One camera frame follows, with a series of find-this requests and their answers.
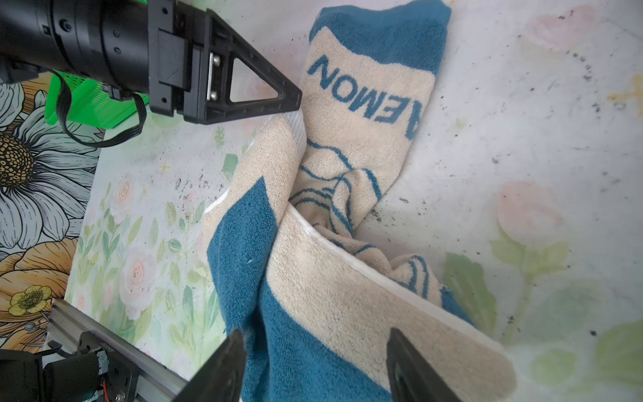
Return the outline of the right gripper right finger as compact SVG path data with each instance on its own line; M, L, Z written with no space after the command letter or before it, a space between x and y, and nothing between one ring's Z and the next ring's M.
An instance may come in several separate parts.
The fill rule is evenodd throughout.
M395 402L460 402L460 398L398 328L391 328L386 365Z

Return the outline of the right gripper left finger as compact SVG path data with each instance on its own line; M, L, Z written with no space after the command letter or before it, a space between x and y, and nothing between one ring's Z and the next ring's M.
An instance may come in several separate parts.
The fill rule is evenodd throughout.
M246 349L240 329L224 340L173 402L239 402Z

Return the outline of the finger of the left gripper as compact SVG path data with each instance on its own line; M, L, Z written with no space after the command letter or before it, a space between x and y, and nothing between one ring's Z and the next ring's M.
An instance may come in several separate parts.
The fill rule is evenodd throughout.
M194 12L186 122L214 125L300 109L302 92L212 10Z

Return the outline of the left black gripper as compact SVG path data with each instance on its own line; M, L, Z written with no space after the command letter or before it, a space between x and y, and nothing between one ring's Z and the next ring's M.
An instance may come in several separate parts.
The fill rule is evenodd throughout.
M157 114L182 113L205 16L181 1L3 1L1 80L55 70L108 85L115 98L147 95Z

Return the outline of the blue white patterned towel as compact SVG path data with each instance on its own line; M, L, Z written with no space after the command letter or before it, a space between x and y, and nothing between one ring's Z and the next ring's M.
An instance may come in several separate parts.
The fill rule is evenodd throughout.
M271 117L205 216L228 332L248 353L244 401L388 401L398 328L463 401L517 389L416 254L390 259L356 229L397 179L435 85L450 8L323 8L309 34L301 108Z

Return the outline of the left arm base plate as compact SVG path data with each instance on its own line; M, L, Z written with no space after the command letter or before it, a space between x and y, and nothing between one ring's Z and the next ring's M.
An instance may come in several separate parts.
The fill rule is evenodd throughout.
M83 332L78 352L93 353L98 361L97 388L85 401L137 401L141 370L124 354L92 332Z

